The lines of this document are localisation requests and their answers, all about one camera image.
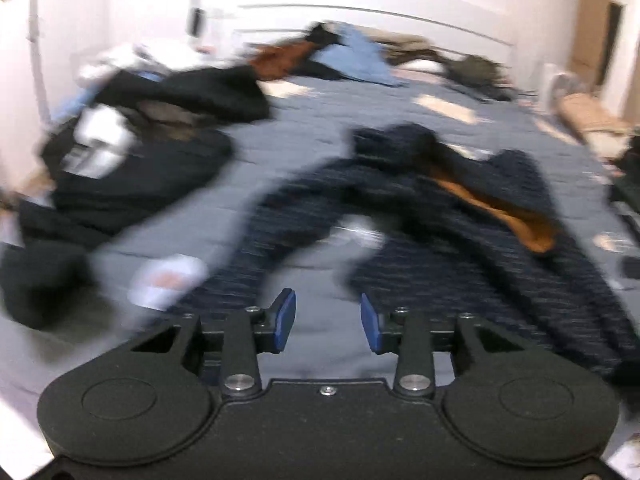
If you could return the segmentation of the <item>navy patterned cardigan orange lining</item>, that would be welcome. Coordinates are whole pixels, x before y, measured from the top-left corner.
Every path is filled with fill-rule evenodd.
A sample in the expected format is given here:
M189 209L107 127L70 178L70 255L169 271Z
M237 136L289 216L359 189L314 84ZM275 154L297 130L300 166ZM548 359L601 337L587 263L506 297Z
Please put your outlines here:
M348 274L375 307L469 312L600 375L639 389L639 337L620 300L561 222L527 154L467 158L417 124L352 132L352 154L313 166L258 200L226 262L170 308L213 318L256 304L293 252L350 214L385 240Z

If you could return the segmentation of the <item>rust brown garment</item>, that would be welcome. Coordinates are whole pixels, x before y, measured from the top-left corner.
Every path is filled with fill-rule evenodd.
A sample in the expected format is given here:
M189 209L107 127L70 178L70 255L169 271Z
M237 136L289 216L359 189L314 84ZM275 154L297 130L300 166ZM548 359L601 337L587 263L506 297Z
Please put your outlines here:
M260 81L274 81L288 76L316 50L316 45L307 40L298 40L284 46L261 48L249 61Z

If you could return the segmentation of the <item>black clothes pile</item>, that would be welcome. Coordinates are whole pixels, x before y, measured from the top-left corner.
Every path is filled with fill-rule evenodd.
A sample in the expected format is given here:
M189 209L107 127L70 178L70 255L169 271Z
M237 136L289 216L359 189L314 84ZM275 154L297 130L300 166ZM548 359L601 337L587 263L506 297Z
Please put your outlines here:
M90 256L120 232L208 185L232 161L222 127L267 119L270 106L253 67L200 68L152 81L126 70L93 99L125 116L139 139L100 178L63 167L72 129L44 144L41 157L54 182L47 205L15 204L23 243L1 258L6 313L34 330L58 322L92 282Z

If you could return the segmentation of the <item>white fan heater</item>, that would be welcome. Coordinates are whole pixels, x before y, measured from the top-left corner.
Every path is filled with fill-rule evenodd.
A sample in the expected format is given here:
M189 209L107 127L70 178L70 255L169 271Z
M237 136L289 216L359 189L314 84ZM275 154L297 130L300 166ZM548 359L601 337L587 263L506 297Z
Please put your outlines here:
M543 115L555 114L564 96L582 92L583 88L582 81L573 72L562 70L552 63L544 63L537 91L538 110Z

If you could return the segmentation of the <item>white headboard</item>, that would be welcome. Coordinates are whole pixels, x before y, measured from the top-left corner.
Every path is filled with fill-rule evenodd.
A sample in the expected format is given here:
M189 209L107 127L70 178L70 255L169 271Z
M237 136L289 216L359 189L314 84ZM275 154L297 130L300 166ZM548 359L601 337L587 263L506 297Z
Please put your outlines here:
M254 3L239 6L231 24L245 42L258 44L291 37L320 22L426 38L450 55L481 55L511 67L516 60L515 32L504 15L459 0L430 0L415 9L366 8L344 4Z

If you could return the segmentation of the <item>tabby cat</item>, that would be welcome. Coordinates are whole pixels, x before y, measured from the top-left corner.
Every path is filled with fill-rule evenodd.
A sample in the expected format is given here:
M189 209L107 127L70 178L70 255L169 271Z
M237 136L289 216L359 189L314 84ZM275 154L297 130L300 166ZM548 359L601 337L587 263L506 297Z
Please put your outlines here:
M442 62L454 90L480 102L511 102L514 99L502 67L488 58L467 55L458 60L447 58Z

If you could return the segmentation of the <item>olive beige blanket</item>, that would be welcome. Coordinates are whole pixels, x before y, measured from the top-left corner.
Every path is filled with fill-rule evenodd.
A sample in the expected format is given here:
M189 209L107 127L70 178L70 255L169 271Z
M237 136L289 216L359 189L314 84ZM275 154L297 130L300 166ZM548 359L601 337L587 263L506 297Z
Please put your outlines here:
M358 30L382 48L385 61L391 66L419 60L442 62L442 55L434 44L422 36L371 27L358 27Z

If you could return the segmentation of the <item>light blue garment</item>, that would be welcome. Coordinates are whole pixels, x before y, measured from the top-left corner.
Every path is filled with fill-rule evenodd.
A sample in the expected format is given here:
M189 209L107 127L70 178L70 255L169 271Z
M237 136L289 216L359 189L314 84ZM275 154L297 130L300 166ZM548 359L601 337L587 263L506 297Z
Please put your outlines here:
M382 48L358 28L351 24L337 23L335 33L338 43L315 53L311 57L314 62L336 70L346 79L354 81L385 87L400 87L404 84L392 74Z

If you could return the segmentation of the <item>grey blue quilted bedspread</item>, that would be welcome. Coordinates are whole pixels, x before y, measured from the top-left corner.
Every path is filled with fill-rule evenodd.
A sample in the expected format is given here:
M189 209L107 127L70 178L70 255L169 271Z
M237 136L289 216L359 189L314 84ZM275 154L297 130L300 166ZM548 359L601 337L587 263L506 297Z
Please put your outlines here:
M601 243L608 237L616 247L624 246L620 222L605 205L603 167L582 144L541 132L533 113L514 103L475 107L480 116L475 125L427 110L427 98L469 104L468 98L442 86L317 79L310 86L302 96L271 101L267 119L222 127L233 142L232 161L208 185L96 248L89 259L91 284L78 292L58 322L34 330L13 321L3 304L2 385L37 401L55 378L147 330L188 316L209 323L242 310L224 310L213 318L170 313L226 262L246 219L269 191L308 168L352 154L355 129L402 124L434 131L442 143L470 159L504 150L530 156L561 222L620 300L639 337L638 289L620 284L612 252ZM268 306L282 289L290 288L296 293L297 312L285 350L260 360L263 380L394 376L394 356L370 350L360 321L361 295L347 283L349 272L372 257L384 240L381 220L350 214L327 238L293 252L268 276L253 306ZM424 309L399 308L423 313L432 327L451 327L462 316L486 320L463 312L434 322Z

